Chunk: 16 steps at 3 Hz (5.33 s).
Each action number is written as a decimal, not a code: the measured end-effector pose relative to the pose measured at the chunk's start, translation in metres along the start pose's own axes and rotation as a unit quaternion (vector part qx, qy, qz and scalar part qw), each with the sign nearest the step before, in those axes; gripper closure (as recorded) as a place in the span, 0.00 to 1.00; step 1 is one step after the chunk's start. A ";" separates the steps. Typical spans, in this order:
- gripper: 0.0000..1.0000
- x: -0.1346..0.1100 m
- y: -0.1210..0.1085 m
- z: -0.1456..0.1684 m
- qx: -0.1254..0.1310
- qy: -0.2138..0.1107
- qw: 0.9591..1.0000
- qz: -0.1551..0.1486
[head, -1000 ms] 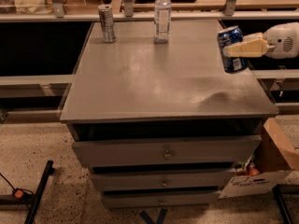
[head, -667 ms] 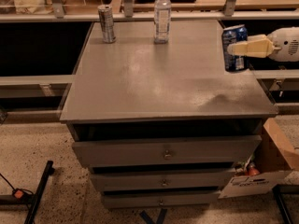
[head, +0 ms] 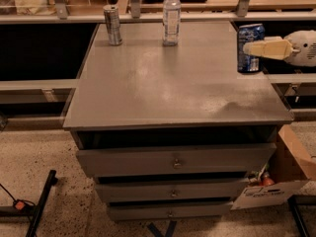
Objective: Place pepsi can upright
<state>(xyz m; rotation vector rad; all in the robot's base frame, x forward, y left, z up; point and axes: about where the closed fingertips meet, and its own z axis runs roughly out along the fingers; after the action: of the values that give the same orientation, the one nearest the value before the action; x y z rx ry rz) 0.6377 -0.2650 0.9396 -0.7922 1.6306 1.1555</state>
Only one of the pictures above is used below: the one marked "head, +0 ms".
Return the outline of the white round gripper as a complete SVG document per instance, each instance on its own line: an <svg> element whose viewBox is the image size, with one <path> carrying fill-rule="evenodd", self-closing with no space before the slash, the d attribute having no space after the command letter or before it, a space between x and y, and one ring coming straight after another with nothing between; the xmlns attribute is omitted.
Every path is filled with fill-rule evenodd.
<svg viewBox="0 0 316 237"><path fill-rule="evenodd" d="M285 60L293 66L316 66L316 31L296 31L284 37L265 37L247 42L243 52L247 55Z"/></svg>

